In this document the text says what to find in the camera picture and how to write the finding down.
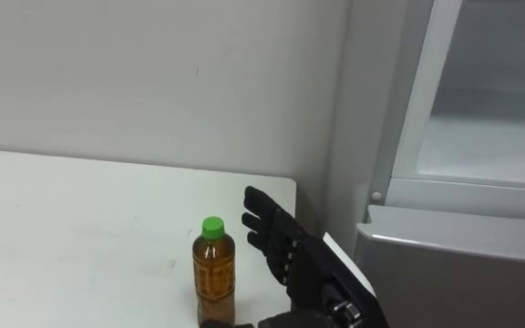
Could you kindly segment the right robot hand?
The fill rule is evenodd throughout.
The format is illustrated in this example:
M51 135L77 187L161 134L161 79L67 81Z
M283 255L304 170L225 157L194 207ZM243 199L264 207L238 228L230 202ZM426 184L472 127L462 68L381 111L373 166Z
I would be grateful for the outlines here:
M242 224L291 309L260 320L260 327L388 328L367 278L329 235L308 233L262 190L244 190ZM192 245L201 327L235 326L236 246L220 217L208 217Z

